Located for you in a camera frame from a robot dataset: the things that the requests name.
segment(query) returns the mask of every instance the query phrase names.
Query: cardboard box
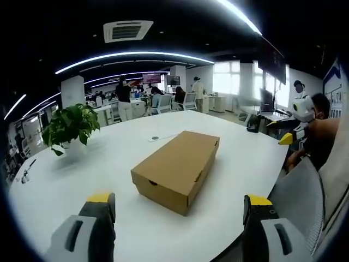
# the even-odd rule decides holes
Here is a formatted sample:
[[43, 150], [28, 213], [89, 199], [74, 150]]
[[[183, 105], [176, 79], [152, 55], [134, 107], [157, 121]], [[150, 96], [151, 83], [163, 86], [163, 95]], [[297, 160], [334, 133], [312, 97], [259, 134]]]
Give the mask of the cardboard box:
[[140, 194], [186, 215], [212, 166], [219, 138], [184, 131], [131, 170]]

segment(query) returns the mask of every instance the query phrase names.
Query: green leaves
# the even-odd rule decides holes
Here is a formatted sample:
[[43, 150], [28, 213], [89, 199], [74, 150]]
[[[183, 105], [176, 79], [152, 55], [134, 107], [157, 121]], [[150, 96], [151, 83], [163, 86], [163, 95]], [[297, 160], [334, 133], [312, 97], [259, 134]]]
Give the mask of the green leaves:
[[82, 144], [87, 145], [88, 138], [96, 129], [100, 130], [97, 113], [88, 105], [76, 104], [53, 114], [50, 124], [43, 131], [43, 141], [51, 146], [56, 155], [61, 156], [63, 153], [52, 145], [64, 148], [64, 142], [77, 137]]

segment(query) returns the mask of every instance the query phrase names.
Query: led light strip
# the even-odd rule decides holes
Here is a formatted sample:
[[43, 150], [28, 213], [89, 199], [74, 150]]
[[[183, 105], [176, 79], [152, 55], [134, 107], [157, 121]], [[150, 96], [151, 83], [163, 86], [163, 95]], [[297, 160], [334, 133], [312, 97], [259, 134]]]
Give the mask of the led light strip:
[[259, 35], [262, 35], [261, 31], [245, 16], [235, 5], [233, 5], [228, 0], [216, 0], [218, 3], [224, 5], [227, 9], [232, 11], [235, 15], [237, 15], [242, 21], [244, 21], [254, 32]]
[[198, 61], [202, 61], [202, 62], [206, 62], [206, 63], [210, 63], [210, 64], [214, 64], [214, 62], [206, 60], [206, 59], [202, 59], [202, 58], [198, 58], [198, 57], [194, 57], [194, 56], [187, 56], [187, 55], [182, 55], [180, 53], [167, 53], [167, 52], [152, 52], [152, 51], [136, 51], [136, 52], [121, 52], [121, 53], [110, 53], [108, 55], [103, 55], [103, 56], [97, 56], [97, 57], [92, 57], [80, 62], [77, 62], [75, 64], [71, 64], [67, 67], [64, 67], [60, 70], [58, 70], [57, 72], [55, 72], [56, 75], [60, 74], [61, 72], [64, 72], [70, 68], [73, 68], [75, 66], [78, 66], [80, 64], [84, 64], [87, 62], [91, 62], [91, 61], [95, 61], [95, 60], [99, 60], [99, 59], [103, 59], [103, 58], [108, 58], [108, 57], [114, 57], [114, 56], [129, 56], [129, 55], [164, 55], [164, 56], [176, 56], [176, 57], [183, 57], [183, 58], [189, 58], [189, 59], [194, 59], [194, 60], [198, 60]]
[[4, 120], [6, 120], [6, 118], [10, 115], [10, 113], [16, 108], [16, 106], [18, 106], [18, 104], [19, 104], [23, 99], [25, 99], [26, 96], [27, 96], [27, 95], [24, 94], [24, 95], [22, 95], [22, 97], [21, 97], [20, 99], [18, 99], [18, 101], [12, 106], [12, 108], [10, 109], [10, 111], [8, 111], [8, 113], [5, 115]]
[[[130, 79], [126, 79], [126, 81], [129, 81], [129, 80], [136, 80], [136, 79], [143, 79], [143, 78], [130, 78]], [[97, 86], [106, 85], [106, 84], [110, 84], [110, 83], [115, 83], [115, 82], [118, 82], [118, 80], [116, 80], [116, 81], [110, 81], [110, 82], [103, 83], [103, 84], [99, 84], [99, 85], [95, 85], [95, 86], [91, 86], [91, 88], [97, 87]]]
[[39, 106], [41, 106], [42, 104], [44, 104], [46, 101], [50, 100], [51, 98], [53, 98], [53, 97], [55, 97], [55, 96], [57, 96], [57, 95], [59, 95], [59, 94], [61, 94], [61, 93], [59, 92], [59, 93], [55, 94], [54, 96], [47, 98], [46, 100], [42, 101], [40, 104], [38, 104], [38, 105], [36, 105], [35, 107], [33, 107], [32, 109], [30, 109], [30, 110], [22, 117], [22, 119], [25, 118], [27, 115], [29, 115], [33, 110], [35, 110], [35, 108], [38, 108]]
[[54, 104], [54, 103], [56, 103], [56, 102], [57, 102], [57, 101], [53, 101], [53, 102], [51, 102], [50, 104], [45, 105], [43, 108], [40, 108], [38, 112], [42, 111], [42, 110], [45, 109], [46, 107], [48, 107], [48, 106], [50, 106], [50, 105], [52, 105], [52, 104]]
[[110, 76], [106, 76], [105, 78], [98, 78], [95, 80], [91, 80], [91, 81], [87, 81], [84, 84], [88, 84], [94, 81], [98, 81], [98, 80], [103, 80], [103, 79], [107, 79], [107, 78], [114, 78], [116, 76], [122, 76], [122, 75], [136, 75], [136, 74], [151, 74], [151, 73], [167, 73], [169, 74], [169, 71], [148, 71], [148, 72], [134, 72], [134, 73], [127, 73], [127, 74], [120, 74], [120, 75], [110, 75]]

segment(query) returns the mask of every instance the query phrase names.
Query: air conditioner vent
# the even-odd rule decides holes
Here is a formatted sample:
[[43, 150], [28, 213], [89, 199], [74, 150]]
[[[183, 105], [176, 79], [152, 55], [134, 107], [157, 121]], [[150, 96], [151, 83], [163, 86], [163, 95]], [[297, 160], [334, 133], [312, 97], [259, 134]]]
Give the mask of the air conditioner vent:
[[153, 21], [119, 21], [103, 25], [104, 42], [142, 40]]

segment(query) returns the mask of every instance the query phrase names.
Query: round table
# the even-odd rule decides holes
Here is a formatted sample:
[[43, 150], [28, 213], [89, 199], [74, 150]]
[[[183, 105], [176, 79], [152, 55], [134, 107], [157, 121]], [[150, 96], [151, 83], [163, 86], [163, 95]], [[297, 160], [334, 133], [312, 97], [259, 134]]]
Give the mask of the round table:
[[[140, 195], [130, 173], [183, 130], [220, 137], [215, 162], [186, 217]], [[153, 136], [160, 139], [152, 141]], [[286, 151], [271, 137], [217, 117], [166, 113], [102, 128], [77, 162], [49, 148], [39, 152], [16, 176], [36, 159], [28, 172], [31, 181], [15, 180], [9, 199], [25, 237], [40, 254], [88, 196], [110, 190], [116, 195], [115, 261], [210, 261], [243, 231], [244, 196], [268, 196]]]

